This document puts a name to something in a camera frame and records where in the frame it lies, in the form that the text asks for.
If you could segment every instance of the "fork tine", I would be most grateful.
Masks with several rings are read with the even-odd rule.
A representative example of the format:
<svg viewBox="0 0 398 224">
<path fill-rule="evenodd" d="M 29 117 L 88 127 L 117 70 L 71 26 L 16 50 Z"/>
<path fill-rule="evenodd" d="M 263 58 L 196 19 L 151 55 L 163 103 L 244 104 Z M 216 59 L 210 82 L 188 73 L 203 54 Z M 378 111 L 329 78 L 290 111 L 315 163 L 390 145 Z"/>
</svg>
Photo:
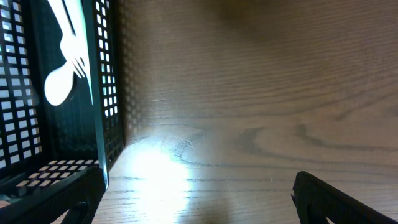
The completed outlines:
<svg viewBox="0 0 398 224">
<path fill-rule="evenodd" d="M 73 63 L 73 61 L 72 61 L 72 64 L 73 64 L 73 71 L 76 73 L 76 75 L 79 77 L 79 78 L 81 78 L 81 76 L 80 76 L 80 72 L 79 72 L 79 70 L 76 68 L 76 65 Z"/>
<path fill-rule="evenodd" d="M 77 59 L 75 59 L 75 61 L 76 61 L 76 67 L 78 67 L 79 68 L 79 71 L 81 71 L 80 72 L 80 75 L 82 76 L 82 77 L 86 77 L 86 75 L 85 75 L 85 72 L 84 72 L 84 67 L 83 66 L 81 66 L 80 65 L 80 62 L 77 60 Z"/>
</svg>

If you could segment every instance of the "brown wooden surface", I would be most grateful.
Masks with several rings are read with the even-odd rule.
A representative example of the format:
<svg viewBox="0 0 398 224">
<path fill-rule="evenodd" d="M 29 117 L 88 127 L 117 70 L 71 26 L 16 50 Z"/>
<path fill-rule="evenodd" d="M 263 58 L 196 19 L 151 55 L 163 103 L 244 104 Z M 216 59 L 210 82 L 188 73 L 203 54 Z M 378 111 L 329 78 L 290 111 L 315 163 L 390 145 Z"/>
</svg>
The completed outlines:
<svg viewBox="0 0 398 224">
<path fill-rule="evenodd" d="M 398 219 L 398 2 L 120 1 L 129 141 L 94 223 L 298 223 L 307 170 Z"/>
</svg>

